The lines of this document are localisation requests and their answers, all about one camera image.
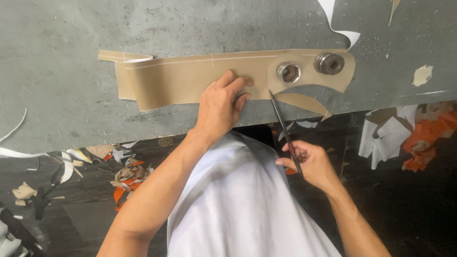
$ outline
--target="floor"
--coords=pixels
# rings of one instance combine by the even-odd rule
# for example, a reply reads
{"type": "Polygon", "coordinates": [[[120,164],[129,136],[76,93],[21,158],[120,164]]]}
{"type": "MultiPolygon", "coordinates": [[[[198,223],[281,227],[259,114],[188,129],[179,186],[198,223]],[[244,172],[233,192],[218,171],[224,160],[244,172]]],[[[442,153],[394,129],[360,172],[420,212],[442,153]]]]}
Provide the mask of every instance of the floor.
{"type": "MultiPolygon", "coordinates": [[[[335,170],[393,256],[457,256],[457,136],[436,143],[437,157],[423,172],[401,170],[402,162],[409,157],[406,153],[381,162],[372,171],[370,159],[357,154],[364,113],[335,115],[310,129],[295,124],[290,130],[292,139],[335,149],[329,152],[335,170]]],[[[277,123],[273,130],[280,131],[277,123]]],[[[278,144],[278,136],[279,133],[274,135],[277,149],[285,143],[282,139],[278,144]]],[[[183,138],[184,135],[172,137],[172,146],[160,146],[159,139],[141,141],[136,146],[137,159],[157,167],[183,138]]],[[[115,171],[121,168],[114,160],[108,164],[115,171]]],[[[25,173],[27,168],[36,167],[36,159],[0,159],[0,201],[14,215],[24,217],[22,224],[38,240],[46,256],[95,256],[110,219],[115,216],[114,187],[109,183],[114,174],[91,166],[80,168],[83,178],[73,174],[52,192],[52,197],[65,199],[53,200],[45,208],[43,220],[34,219],[33,206],[14,204],[11,189],[24,181],[34,189],[49,189],[58,166],[53,159],[40,157],[39,170],[25,173]]],[[[294,197],[343,253],[325,195],[298,175],[289,175],[288,179],[294,197]]],[[[152,240],[148,256],[166,256],[166,224],[152,240]]]]}

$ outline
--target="forearm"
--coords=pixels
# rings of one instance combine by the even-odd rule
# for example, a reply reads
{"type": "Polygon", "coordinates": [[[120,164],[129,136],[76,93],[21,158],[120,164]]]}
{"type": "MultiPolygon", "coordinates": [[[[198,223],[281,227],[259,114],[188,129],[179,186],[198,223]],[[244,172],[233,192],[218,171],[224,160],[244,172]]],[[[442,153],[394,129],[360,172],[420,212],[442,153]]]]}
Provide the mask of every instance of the forearm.
{"type": "Polygon", "coordinates": [[[327,194],[327,197],[347,256],[390,256],[383,242],[363,218],[341,183],[335,183],[334,190],[331,194],[327,194]]]}
{"type": "Polygon", "coordinates": [[[181,144],[124,204],[111,225],[100,253],[121,240],[132,240],[141,244],[136,247],[146,247],[144,250],[147,251],[150,240],[175,207],[193,168],[214,143],[199,131],[189,131],[181,144]]]}

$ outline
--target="hexagonal socket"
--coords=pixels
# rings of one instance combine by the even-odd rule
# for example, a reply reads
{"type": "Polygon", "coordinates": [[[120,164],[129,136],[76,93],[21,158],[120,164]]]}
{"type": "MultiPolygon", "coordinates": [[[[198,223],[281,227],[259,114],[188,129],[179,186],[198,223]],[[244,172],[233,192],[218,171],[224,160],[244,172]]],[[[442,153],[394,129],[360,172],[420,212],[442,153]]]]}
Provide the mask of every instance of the hexagonal socket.
{"type": "Polygon", "coordinates": [[[300,67],[293,63],[282,63],[278,66],[276,73],[279,79],[286,84],[293,84],[300,78],[300,67]]]}
{"type": "Polygon", "coordinates": [[[344,58],[333,53],[321,53],[314,61],[315,69],[326,75],[336,75],[344,68],[344,58]]]}

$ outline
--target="person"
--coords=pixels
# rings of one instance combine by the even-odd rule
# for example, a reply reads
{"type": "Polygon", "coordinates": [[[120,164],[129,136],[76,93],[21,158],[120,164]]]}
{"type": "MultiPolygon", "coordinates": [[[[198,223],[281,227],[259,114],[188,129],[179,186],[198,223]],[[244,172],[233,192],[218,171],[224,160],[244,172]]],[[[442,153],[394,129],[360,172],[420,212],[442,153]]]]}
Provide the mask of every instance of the person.
{"type": "MultiPolygon", "coordinates": [[[[239,95],[245,86],[253,81],[227,71],[202,93],[195,127],[124,204],[97,256],[147,256],[167,219],[168,256],[340,256],[290,194],[283,166],[294,162],[230,131],[250,97],[239,95]]],[[[390,256],[324,149],[292,145],[306,181],[330,201],[346,255],[390,256]]]]}

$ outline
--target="hand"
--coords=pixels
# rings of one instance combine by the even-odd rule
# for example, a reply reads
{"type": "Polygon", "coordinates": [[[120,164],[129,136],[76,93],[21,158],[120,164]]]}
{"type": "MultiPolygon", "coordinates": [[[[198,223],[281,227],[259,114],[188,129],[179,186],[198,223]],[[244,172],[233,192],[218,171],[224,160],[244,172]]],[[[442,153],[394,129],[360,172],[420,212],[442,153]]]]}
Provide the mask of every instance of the hand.
{"type": "Polygon", "coordinates": [[[227,70],[202,93],[198,120],[193,130],[202,132],[213,143],[223,137],[238,122],[243,106],[251,96],[246,93],[237,97],[236,94],[244,86],[253,84],[251,79],[237,78],[227,70]]]}
{"type": "MultiPolygon", "coordinates": [[[[303,177],[310,184],[324,191],[326,194],[335,194],[335,189],[341,185],[338,176],[333,169],[325,150],[317,145],[312,145],[301,140],[292,141],[295,155],[300,162],[303,177]]],[[[289,145],[285,144],[283,151],[289,151],[289,145]]],[[[283,165],[297,170],[295,163],[289,158],[279,158],[277,165],[283,165]]]]}

